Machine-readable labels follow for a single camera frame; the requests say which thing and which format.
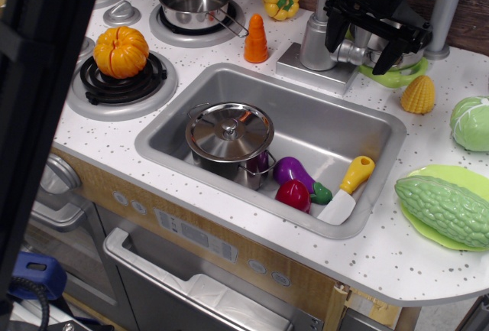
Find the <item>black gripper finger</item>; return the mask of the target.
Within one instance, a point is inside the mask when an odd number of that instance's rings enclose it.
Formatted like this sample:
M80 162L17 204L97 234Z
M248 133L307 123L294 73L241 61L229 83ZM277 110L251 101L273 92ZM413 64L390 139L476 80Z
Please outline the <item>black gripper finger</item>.
M374 75L384 75L404 54L414 53L412 44L402 38L388 41L379 37L373 49L380 53L373 68Z
M336 51L340 43L344 40L349 27L349 20L341 11L332 8L329 12L329 19L326 30L325 46L329 52Z

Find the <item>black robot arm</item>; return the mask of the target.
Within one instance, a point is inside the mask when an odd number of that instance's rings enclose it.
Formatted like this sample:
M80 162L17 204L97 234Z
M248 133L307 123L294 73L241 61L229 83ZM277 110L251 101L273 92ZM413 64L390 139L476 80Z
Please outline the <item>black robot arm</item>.
M402 55L418 52L429 39L432 26L406 0L327 0L329 17L325 46L334 52L355 25L387 41L373 74L385 74Z

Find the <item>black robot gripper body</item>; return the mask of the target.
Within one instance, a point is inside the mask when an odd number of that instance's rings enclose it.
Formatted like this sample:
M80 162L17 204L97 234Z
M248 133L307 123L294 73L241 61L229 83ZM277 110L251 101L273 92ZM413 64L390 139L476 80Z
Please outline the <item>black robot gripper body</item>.
M412 44L414 52L432 38L432 26L416 13L407 0L327 0L324 10L329 16L336 8L349 20L385 40L402 38Z

